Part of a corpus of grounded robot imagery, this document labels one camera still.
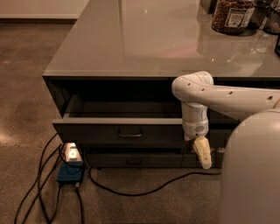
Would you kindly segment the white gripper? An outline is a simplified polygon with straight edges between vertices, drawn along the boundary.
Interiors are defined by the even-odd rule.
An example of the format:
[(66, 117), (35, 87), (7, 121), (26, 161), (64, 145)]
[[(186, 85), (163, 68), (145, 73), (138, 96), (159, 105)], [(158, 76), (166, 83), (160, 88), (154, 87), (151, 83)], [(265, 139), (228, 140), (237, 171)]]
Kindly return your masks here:
[(202, 167), (210, 169), (212, 166), (211, 150), (208, 139), (205, 137), (208, 132), (208, 119), (197, 122), (182, 119), (182, 127), (186, 141), (195, 139), (193, 148), (198, 155)]

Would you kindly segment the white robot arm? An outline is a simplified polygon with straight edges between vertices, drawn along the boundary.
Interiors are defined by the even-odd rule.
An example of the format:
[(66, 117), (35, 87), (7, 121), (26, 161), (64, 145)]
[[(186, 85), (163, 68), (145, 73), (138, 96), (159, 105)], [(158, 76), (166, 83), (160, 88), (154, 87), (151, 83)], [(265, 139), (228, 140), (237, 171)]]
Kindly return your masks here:
[(280, 224), (280, 90), (219, 86), (208, 72), (179, 76), (171, 90), (240, 122), (223, 158), (219, 224)]

